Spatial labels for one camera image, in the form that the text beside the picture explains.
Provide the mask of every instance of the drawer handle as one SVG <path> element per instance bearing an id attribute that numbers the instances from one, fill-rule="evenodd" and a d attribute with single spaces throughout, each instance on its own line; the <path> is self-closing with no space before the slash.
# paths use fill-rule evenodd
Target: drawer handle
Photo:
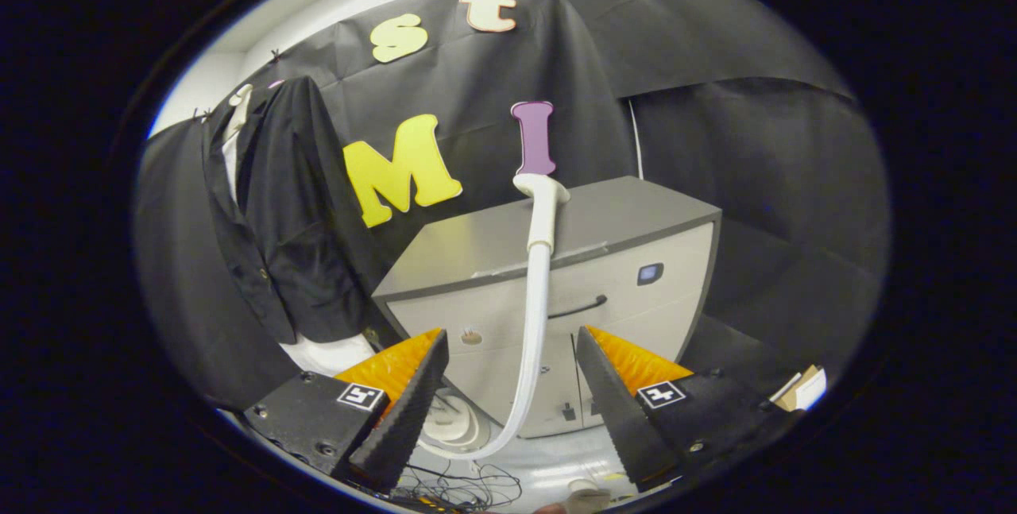
<path id="1" fill-rule="evenodd" d="M 553 316 L 548 316 L 547 319 L 548 320 L 553 320 L 554 318 L 560 318 L 562 316 L 572 316 L 574 313 L 579 313 L 580 311 L 586 311 L 587 309 L 593 309 L 594 307 L 597 307 L 598 305 L 603 305 L 605 303 L 607 303 L 607 296 L 604 295 L 604 294 L 601 294 L 601 295 L 597 296 L 597 299 L 593 300 L 593 303 L 591 303 L 589 305 L 585 305 L 583 307 L 578 307 L 578 308 L 575 308 L 575 309 L 570 309 L 569 311 L 562 311 L 560 313 L 555 313 Z"/>

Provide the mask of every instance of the yellow letter m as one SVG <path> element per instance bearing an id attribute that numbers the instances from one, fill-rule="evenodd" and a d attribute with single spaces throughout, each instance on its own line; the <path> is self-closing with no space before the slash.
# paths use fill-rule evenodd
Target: yellow letter m
<path id="1" fill-rule="evenodd" d="M 404 120 L 396 130 L 392 162 L 363 140 L 343 148 L 346 171 L 368 227 L 392 219 L 392 209 L 380 203 L 378 194 L 400 212 L 410 211 L 410 180 L 417 184 L 414 201 L 422 207 L 454 198 L 463 192 L 463 185 L 448 175 L 438 152 L 434 138 L 437 124 L 434 115 L 417 115 Z"/>

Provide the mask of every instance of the foam letter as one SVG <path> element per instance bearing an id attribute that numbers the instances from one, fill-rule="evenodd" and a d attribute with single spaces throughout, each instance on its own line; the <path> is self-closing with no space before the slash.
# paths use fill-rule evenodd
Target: foam letter
<path id="1" fill-rule="evenodd" d="M 343 149 L 346 171 L 363 211 L 368 228 L 392 219 L 392 209 L 383 206 L 378 194 L 401 212 L 410 211 L 410 181 L 417 184 L 414 201 L 428 207 L 463 192 L 463 185 L 448 175 L 441 160 L 434 128 L 434 115 L 417 115 L 404 120 L 396 130 L 392 162 L 370 145 L 358 140 Z"/>
<path id="2" fill-rule="evenodd" d="M 547 148 L 547 117 L 553 112 L 554 106 L 547 101 L 530 101 L 512 106 L 512 116 L 519 120 L 519 132 L 523 137 L 523 166 L 519 167 L 516 174 L 554 172 L 554 161 Z"/>
<path id="3" fill-rule="evenodd" d="M 376 45 L 374 59 L 387 63 L 419 51 L 427 43 L 427 30 L 417 27 L 420 17 L 406 13 L 386 19 L 371 32 L 371 43 Z"/>
<path id="4" fill-rule="evenodd" d="M 515 19 L 502 19 L 498 13 L 502 7 L 516 7 L 516 0 L 459 0 L 469 4 L 466 8 L 466 22 L 481 32 L 507 32 L 516 26 Z"/>

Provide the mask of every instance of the cabinet top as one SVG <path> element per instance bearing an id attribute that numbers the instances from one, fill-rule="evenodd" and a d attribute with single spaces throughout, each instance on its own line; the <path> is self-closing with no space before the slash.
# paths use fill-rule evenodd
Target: cabinet top
<path id="1" fill-rule="evenodd" d="M 633 176 L 569 191 L 572 198 L 557 211 L 552 270 L 720 219 L 712 205 Z M 375 299 L 524 277 L 533 201 L 520 198 L 421 228 L 374 291 Z"/>

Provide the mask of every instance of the white cable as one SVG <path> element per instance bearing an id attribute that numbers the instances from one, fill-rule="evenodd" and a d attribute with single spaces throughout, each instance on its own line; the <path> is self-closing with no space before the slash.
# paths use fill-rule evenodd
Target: white cable
<path id="1" fill-rule="evenodd" d="M 639 126 L 636 124 L 636 111 L 633 111 L 633 100 L 629 100 L 629 115 L 633 116 L 633 133 L 636 136 L 636 166 L 639 167 L 639 179 L 643 180 L 643 149 L 639 146 Z"/>
<path id="2" fill-rule="evenodd" d="M 556 180 L 544 174 L 518 174 L 513 179 L 523 193 L 533 196 L 533 217 L 527 242 L 529 262 L 526 270 L 526 319 L 523 328 L 523 357 L 516 383 L 516 397 L 504 427 L 483 448 L 455 453 L 429 445 L 417 444 L 429 452 L 452 460 L 476 460 L 490 456 L 516 438 L 537 390 L 540 356 L 544 351 L 544 330 L 547 328 L 547 291 L 551 279 L 551 253 L 554 250 L 554 217 L 558 204 L 570 198 L 569 191 Z"/>

